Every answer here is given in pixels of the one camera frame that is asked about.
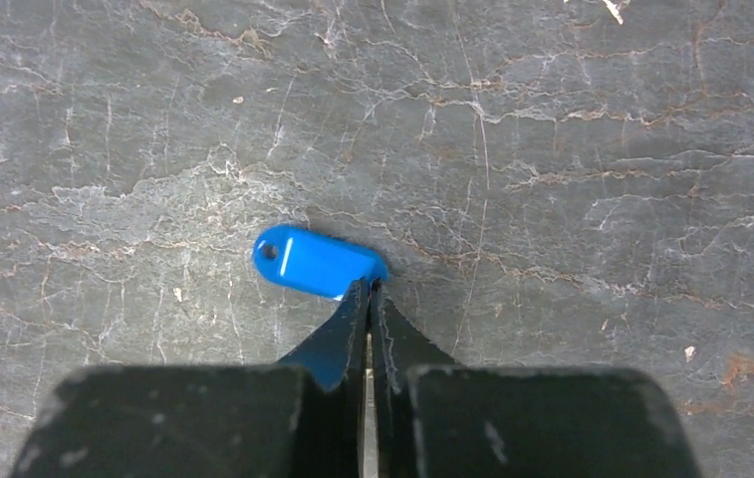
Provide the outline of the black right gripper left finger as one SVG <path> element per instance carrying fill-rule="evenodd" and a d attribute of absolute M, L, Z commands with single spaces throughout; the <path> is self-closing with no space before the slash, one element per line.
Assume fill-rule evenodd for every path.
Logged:
<path fill-rule="evenodd" d="M 61 381 L 15 477 L 360 477 L 370 286 L 272 363 L 100 365 Z"/>

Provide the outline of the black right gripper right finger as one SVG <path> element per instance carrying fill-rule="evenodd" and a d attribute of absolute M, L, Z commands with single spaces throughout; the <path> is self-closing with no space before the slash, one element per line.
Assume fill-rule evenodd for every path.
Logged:
<path fill-rule="evenodd" d="M 370 299 L 382 477 L 697 477 L 678 413 L 617 366 L 483 367 L 425 336 L 384 285 Z"/>

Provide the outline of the blue tag key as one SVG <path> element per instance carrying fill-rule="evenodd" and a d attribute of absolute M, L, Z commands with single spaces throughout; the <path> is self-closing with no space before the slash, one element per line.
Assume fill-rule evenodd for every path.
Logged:
<path fill-rule="evenodd" d="M 292 225 L 260 233 L 253 262 L 273 284 L 335 301 L 354 281 L 373 284 L 389 279 L 386 261 L 374 250 Z"/>

